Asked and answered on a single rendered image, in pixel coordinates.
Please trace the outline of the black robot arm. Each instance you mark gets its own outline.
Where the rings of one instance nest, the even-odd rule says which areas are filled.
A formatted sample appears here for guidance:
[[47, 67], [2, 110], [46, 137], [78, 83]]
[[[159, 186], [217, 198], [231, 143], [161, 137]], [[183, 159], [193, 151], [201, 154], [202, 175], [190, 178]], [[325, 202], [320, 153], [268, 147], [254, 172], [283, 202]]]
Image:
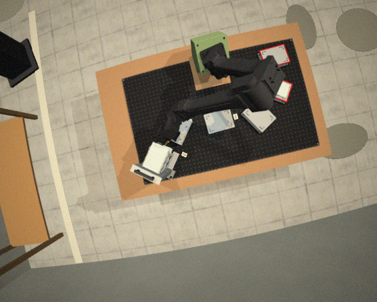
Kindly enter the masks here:
[[236, 108], [251, 112], [269, 110], [285, 77], [274, 56], [263, 60], [227, 58], [223, 43], [202, 50], [200, 56], [205, 69], [218, 80], [228, 76], [239, 78], [235, 79], [231, 89], [181, 100], [172, 106], [156, 136], [156, 141], [162, 146], [167, 139], [176, 136], [182, 122], [196, 115]]

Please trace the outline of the grey shelf rack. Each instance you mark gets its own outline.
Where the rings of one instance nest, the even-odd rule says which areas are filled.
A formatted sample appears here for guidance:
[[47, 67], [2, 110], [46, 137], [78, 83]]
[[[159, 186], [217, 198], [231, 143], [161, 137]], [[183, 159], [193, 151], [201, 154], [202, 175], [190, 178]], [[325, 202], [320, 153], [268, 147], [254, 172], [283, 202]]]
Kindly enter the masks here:
[[143, 163], [138, 163], [138, 164], [135, 164], [135, 165], [138, 166], [138, 167], [140, 167], [140, 168], [142, 168], [142, 169], [144, 169], [144, 170], [146, 170], [146, 171], [148, 171], [148, 172], [151, 172], [151, 173], [153, 173], [153, 174], [161, 177], [162, 178], [161, 181], [163, 181], [166, 177], [168, 177], [171, 174], [171, 171], [173, 170], [173, 167], [175, 166], [175, 163], [176, 163], [178, 157], [179, 157], [179, 153], [174, 152], [174, 151], [173, 151], [173, 153], [168, 152], [167, 157], [165, 158], [164, 163], [163, 163], [163, 165], [162, 165], [159, 173], [156, 173], [154, 171], [151, 171], [151, 170], [143, 167], [143, 163], [144, 162]]

